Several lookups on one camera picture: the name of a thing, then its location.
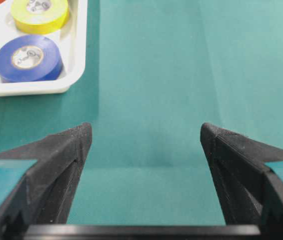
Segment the yellow tape roll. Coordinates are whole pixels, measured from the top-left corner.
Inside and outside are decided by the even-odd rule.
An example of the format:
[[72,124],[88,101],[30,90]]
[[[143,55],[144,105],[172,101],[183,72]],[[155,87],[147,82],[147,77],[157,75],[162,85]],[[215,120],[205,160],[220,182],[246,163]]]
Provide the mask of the yellow tape roll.
[[14,0],[11,15],[27,34],[49,34],[62,28],[70,16],[68,0]]

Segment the blue tape roll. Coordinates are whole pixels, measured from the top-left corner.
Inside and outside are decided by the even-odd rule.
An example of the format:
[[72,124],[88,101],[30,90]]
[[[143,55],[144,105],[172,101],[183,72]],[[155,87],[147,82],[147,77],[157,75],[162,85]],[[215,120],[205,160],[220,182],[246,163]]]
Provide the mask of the blue tape roll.
[[0,49],[0,77],[4,83],[56,80],[63,69],[57,45],[41,35],[25,35]]

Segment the white plastic tray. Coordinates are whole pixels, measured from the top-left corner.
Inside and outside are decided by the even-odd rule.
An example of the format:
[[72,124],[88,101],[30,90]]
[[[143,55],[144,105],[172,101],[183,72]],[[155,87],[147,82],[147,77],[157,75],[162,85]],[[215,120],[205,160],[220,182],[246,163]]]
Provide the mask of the white plastic tray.
[[[16,29],[10,14],[13,0],[0,4],[0,48],[10,40],[26,35]],[[60,30],[45,35],[59,47],[64,69],[57,80],[2,83],[0,96],[56,94],[66,92],[84,73],[88,0],[68,0],[70,18]]]

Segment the tape roll label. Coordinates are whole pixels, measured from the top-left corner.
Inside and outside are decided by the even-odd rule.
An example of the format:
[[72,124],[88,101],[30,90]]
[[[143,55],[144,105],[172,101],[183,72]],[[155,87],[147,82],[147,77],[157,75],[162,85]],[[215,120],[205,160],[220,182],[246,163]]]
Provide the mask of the tape roll label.
[[52,6],[51,0],[29,0],[26,9],[32,14],[42,14]]
[[18,69],[32,69],[44,59],[44,52],[37,46],[29,45],[18,48],[11,57],[11,62]]

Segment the green tablecloth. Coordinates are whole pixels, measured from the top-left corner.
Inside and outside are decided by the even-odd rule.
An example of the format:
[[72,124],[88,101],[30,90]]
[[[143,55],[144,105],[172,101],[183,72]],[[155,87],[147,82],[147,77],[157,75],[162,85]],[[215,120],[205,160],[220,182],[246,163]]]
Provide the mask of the green tablecloth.
[[211,122],[283,148],[282,0],[90,0],[86,71],[0,98],[0,151],[90,122],[71,224],[224,224]]

